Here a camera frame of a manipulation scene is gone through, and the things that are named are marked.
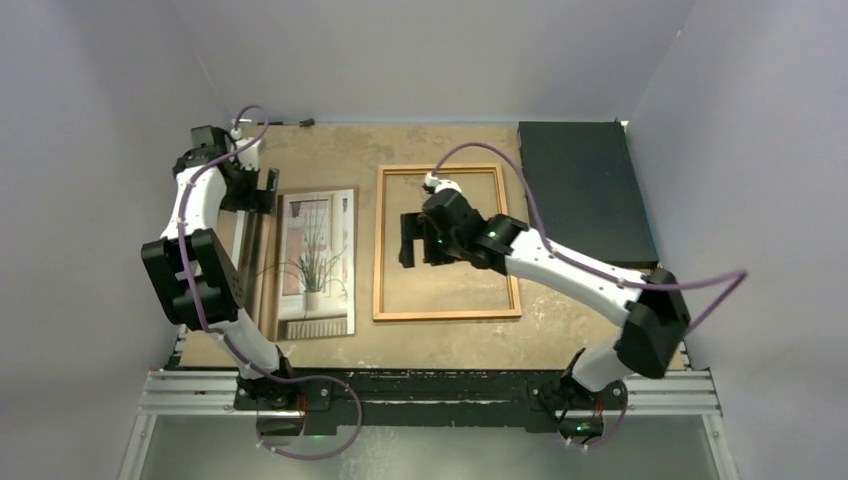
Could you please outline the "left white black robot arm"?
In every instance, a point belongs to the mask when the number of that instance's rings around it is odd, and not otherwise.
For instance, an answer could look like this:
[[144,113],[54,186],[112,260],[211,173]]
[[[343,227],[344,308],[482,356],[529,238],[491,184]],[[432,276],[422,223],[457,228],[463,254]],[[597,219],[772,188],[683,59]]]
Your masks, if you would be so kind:
[[167,319],[226,351],[248,396],[287,408],[298,395],[290,362],[247,312],[239,272],[216,232],[221,210],[273,213],[279,172],[259,187],[256,137],[238,140],[207,125],[192,129],[191,140],[173,167],[177,195],[168,224],[142,245],[141,260]]

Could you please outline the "plant photo print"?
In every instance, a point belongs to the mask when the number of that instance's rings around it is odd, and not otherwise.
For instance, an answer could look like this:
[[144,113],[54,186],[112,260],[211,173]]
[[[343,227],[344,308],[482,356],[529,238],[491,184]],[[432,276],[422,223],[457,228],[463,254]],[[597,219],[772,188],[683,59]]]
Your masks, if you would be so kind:
[[279,193],[239,246],[246,310],[272,342],[355,333],[357,189]]

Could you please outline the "wooden picture frame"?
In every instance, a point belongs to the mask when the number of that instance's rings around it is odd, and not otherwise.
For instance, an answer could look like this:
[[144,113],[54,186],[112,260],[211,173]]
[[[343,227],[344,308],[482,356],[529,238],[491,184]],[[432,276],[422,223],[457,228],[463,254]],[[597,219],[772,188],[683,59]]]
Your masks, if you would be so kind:
[[417,212],[430,165],[378,168],[375,207],[373,316],[377,322],[513,320],[522,315],[518,280],[466,263],[430,266],[415,242],[416,265],[398,261],[401,215]]

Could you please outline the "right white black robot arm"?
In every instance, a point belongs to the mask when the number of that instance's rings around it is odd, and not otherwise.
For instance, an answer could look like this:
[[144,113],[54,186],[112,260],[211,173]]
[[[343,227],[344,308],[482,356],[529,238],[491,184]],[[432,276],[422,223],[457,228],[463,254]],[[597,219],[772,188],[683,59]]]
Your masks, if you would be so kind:
[[637,374],[665,376],[690,325],[668,271],[650,275],[615,267],[550,241],[540,230],[505,214],[483,217],[457,189],[434,191],[416,212],[399,217],[398,261],[414,267],[416,241],[431,266],[465,262],[478,270],[530,280],[575,299],[617,326],[604,344],[575,354],[561,392],[576,407]]

